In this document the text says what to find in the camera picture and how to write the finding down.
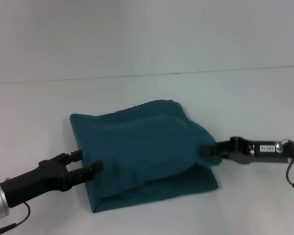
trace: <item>cloth fold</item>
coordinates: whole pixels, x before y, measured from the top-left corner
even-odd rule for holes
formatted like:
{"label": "cloth fold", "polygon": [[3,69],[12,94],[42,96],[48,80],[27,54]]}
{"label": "cloth fold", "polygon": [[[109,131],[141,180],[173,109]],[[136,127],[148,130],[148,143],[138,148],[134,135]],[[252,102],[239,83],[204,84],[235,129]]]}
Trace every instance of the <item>cloth fold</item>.
{"label": "cloth fold", "polygon": [[169,199],[218,188],[201,144],[213,137],[189,120],[179,103],[156,100],[101,116],[72,114],[83,166],[97,160],[103,172],[86,183],[93,212]]}

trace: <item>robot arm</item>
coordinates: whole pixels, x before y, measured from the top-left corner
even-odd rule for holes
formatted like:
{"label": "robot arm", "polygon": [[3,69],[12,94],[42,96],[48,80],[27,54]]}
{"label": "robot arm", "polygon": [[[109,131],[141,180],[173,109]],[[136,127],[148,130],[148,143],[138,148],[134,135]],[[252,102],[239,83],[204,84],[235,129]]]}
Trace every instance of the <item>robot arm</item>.
{"label": "robot arm", "polygon": [[294,162],[294,141],[247,141],[241,137],[232,137],[229,141],[218,142],[213,146],[202,145],[200,153],[202,156],[221,156],[240,164],[290,163],[286,178],[294,188],[294,183],[289,180],[289,170]]}
{"label": "robot arm", "polygon": [[[80,150],[69,154],[62,153],[50,160],[39,162],[38,167],[28,173],[0,183],[0,219],[9,215],[9,208],[52,190],[67,191],[75,185],[93,180],[95,174],[103,171],[102,162],[68,171],[66,165],[83,159]],[[12,224],[0,229],[0,234],[15,228]]]}

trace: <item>blue fabric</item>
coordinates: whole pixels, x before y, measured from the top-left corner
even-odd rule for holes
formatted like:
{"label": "blue fabric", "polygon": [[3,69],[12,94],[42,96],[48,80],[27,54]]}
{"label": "blue fabric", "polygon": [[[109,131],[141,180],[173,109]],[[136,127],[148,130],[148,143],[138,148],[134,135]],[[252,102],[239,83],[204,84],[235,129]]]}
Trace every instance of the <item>blue fabric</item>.
{"label": "blue fabric", "polygon": [[159,201],[218,188],[199,146],[213,137],[189,120],[181,105],[156,100],[102,116],[72,114],[84,166],[103,161],[103,172],[86,183],[93,212]]}

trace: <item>sticker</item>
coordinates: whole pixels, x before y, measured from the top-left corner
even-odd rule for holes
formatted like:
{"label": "sticker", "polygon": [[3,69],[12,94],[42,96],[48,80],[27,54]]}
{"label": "sticker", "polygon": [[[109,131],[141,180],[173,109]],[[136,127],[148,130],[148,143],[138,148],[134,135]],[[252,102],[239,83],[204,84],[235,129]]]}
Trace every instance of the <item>sticker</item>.
{"label": "sticker", "polygon": [[274,145],[260,145],[259,146],[260,152],[275,152],[275,146]]}

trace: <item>folded towel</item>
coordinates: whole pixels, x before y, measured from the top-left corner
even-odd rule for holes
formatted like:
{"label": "folded towel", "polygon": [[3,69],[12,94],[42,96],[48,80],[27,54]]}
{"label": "folded towel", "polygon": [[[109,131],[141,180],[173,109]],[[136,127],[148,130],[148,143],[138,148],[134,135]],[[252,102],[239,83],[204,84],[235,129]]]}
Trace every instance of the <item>folded towel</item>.
{"label": "folded towel", "polygon": [[213,137],[189,120],[181,105],[156,100],[102,116],[72,114],[83,166],[97,160],[103,172],[86,183],[93,212],[169,199],[218,188],[201,144]]}

